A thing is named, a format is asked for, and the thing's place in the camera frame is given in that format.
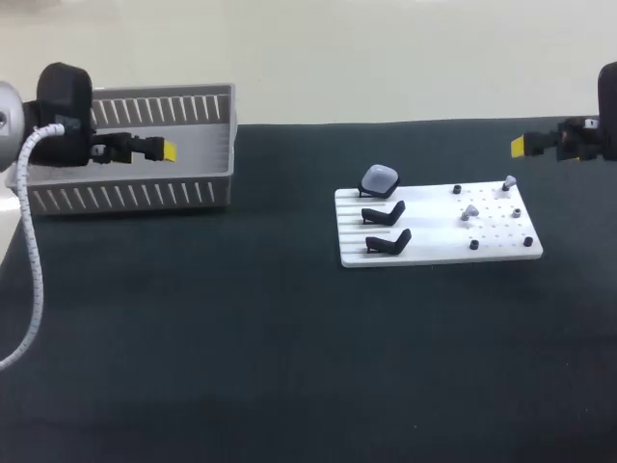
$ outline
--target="gray plastic basket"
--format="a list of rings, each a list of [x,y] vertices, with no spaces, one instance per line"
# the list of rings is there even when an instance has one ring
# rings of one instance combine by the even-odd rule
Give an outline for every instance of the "gray plastic basket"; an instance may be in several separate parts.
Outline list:
[[[94,90],[99,133],[161,136],[177,145],[175,163],[51,168],[29,166],[33,213],[79,214],[228,205],[237,130],[231,84]],[[7,186],[15,190],[14,166]]]

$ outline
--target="black tabletop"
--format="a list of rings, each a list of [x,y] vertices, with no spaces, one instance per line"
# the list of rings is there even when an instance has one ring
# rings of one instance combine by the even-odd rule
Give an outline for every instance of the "black tabletop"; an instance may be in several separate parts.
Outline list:
[[[226,211],[39,219],[46,307],[3,462],[617,459],[617,164],[512,160],[554,120],[242,126]],[[334,192],[515,176],[539,260],[344,269]],[[0,275],[0,352],[31,280]]]

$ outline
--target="white wall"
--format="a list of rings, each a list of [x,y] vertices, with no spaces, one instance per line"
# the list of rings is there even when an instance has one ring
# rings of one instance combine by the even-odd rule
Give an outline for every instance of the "white wall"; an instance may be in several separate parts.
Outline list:
[[[242,123],[597,112],[614,0],[0,0],[0,80],[231,81]]]

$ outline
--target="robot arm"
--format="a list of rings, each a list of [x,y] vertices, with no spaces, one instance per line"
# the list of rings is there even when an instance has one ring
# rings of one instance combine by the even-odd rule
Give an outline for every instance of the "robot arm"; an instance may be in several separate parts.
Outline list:
[[[598,78],[600,118],[569,118],[549,133],[527,132],[512,142],[512,157],[537,156],[556,148],[557,160],[617,161],[617,63]]]
[[[161,137],[141,139],[128,133],[97,135],[91,113],[93,86],[83,69],[62,63],[48,66],[40,75],[37,99],[23,103],[17,91],[0,82],[0,171],[15,162],[25,139],[53,123],[65,134],[41,141],[30,162],[46,166],[84,166],[97,163],[130,163],[133,152],[152,161],[175,161],[175,147]]]
[[[39,247],[30,214],[28,163],[47,166],[84,166],[93,162],[131,162],[142,152],[153,161],[175,161],[175,147],[160,137],[141,139],[130,133],[96,134],[91,113],[93,88],[80,68],[57,63],[45,69],[37,99],[23,103],[17,91],[0,82],[0,171],[16,160],[17,197],[28,258],[32,269],[32,318],[17,349],[0,360],[0,371],[19,360],[39,332],[43,310],[43,280]]]

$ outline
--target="white pegboard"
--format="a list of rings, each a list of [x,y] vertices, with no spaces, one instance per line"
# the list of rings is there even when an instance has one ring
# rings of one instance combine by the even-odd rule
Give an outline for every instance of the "white pegboard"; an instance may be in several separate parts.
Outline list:
[[[519,187],[502,191],[502,184],[503,180],[461,184],[459,195],[452,192],[454,185],[406,186],[387,200],[359,198],[357,189],[336,190],[340,260],[345,267],[385,267],[538,259],[542,245]],[[390,213],[399,201],[405,202],[406,209],[394,227],[362,224],[364,207]],[[480,215],[463,221],[461,214],[470,204]],[[515,219],[512,211],[517,208],[522,215]],[[412,232],[412,240],[400,256],[366,252],[367,237],[395,241],[405,229]],[[528,236],[533,244],[525,247]],[[473,239],[480,242],[476,251],[469,248]]]

